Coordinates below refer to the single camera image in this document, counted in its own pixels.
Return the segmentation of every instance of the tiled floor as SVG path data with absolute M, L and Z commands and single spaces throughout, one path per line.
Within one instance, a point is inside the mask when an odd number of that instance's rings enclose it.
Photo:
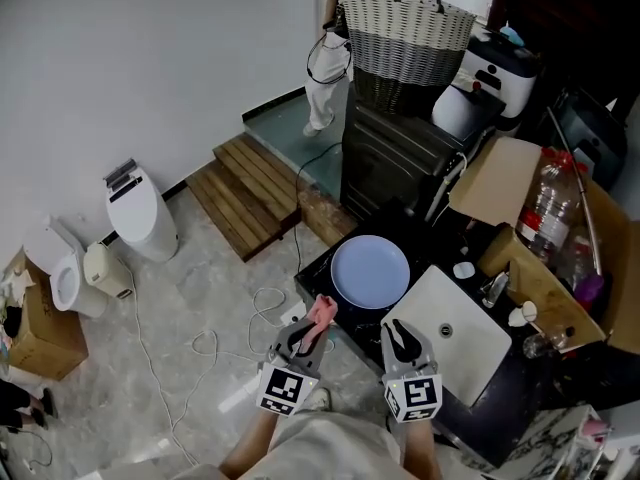
M 307 160 L 342 140 L 348 87 L 346 79 L 337 84 L 330 102 L 336 115 L 335 120 L 316 137 L 307 138 L 302 135 L 302 129 L 309 120 L 309 103 L 306 96 L 300 96 L 260 114 L 246 123 L 247 128 L 254 137 L 270 146 L 272 151 L 280 153 L 280 158 L 297 171 Z M 322 190 L 333 196 L 336 201 L 340 200 L 342 151 L 339 146 L 309 165 L 305 172 Z
M 189 190 L 174 197 L 169 207 L 180 233 L 180 249 L 165 264 L 154 264 L 132 253 L 119 241 L 114 250 L 133 269 L 138 286 L 142 333 L 162 382 L 174 418 L 211 358 L 191 351 L 191 341 L 204 329 L 213 329 L 219 350 L 253 356 L 247 347 L 247 323 L 252 296 L 264 286 L 282 289 L 287 301 L 281 310 L 298 302 L 293 275 L 297 255 L 293 235 L 271 245 L 244 264 L 213 226 Z M 304 264 L 325 246 L 304 225 L 298 237 Z M 263 293 L 264 307 L 274 294 Z M 270 317 L 279 322 L 280 310 Z M 169 455 L 162 462 L 169 478 L 186 466 L 171 442 L 169 423 L 146 358 L 140 348 L 133 297 L 113 301 L 97 320 L 83 320 L 90 357 L 66 379 L 52 383 L 60 420 L 47 432 L 38 431 L 53 450 L 49 468 L 35 465 L 35 477 L 22 458 L 47 458 L 44 445 L 30 435 L 11 436 L 11 464 L 17 479 L 75 479 L 98 468 Z M 276 330 L 254 319 L 252 344 L 264 350 Z M 203 338 L 203 351 L 212 343 Z M 235 444 L 254 411 L 247 398 L 227 413 L 218 405 L 247 383 L 256 363 L 221 355 L 191 399 L 187 416 L 177 428 L 185 447 L 200 462 L 218 464 Z M 385 405 L 376 377 L 339 340 L 321 365 L 323 381 L 334 393 L 340 411 L 363 411 L 381 421 Z

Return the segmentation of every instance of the sink drain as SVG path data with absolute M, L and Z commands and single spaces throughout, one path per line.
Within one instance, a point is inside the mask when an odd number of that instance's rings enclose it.
M 442 324 L 440 326 L 440 336 L 443 338 L 451 338 L 453 335 L 453 327 L 450 324 Z

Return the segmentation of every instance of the black countertop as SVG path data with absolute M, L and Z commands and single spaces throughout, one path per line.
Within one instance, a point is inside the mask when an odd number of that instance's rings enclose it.
M 349 238 L 368 234 L 382 236 L 403 251 L 411 268 L 410 286 L 435 264 L 484 308 L 480 303 L 479 288 L 486 277 L 478 272 L 471 279 L 456 280 L 451 269 L 455 263 L 463 261 L 463 256 L 453 237 L 443 236 L 441 231 L 436 233 L 424 222 L 409 217 L 396 202 L 379 210 L 302 270 L 295 280 L 305 302 L 311 304 L 318 294 L 333 297 L 339 308 L 335 321 L 342 329 L 345 341 L 381 375 L 384 364 L 380 321 L 393 306 L 381 310 L 353 306 L 337 292 L 330 273 L 331 259 L 337 248 Z M 552 359 L 530 360 L 522 354 L 523 340 L 534 331 L 530 327 L 514 329 L 507 325 L 513 307 L 503 295 L 492 310 L 487 310 L 487 314 L 511 336 L 512 345 L 483 394 L 469 408 L 445 389 L 442 409 L 434 420 L 436 428 L 452 442 L 495 467 L 500 466 L 515 448 L 551 386 Z

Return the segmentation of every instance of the bag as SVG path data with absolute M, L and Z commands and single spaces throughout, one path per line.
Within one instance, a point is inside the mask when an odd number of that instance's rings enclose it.
M 462 63 L 475 16 L 441 0 L 340 0 L 356 91 L 377 110 L 428 118 Z

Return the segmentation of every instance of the toilet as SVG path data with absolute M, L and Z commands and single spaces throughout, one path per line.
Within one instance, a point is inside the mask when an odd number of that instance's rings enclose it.
M 160 192 L 133 160 L 107 182 L 107 213 L 113 229 L 138 254 L 164 262 L 178 250 L 178 233 Z
M 27 233 L 23 247 L 27 257 L 49 275 L 56 308 L 93 318 L 102 315 L 108 298 L 85 281 L 84 248 L 60 222 L 47 216 Z

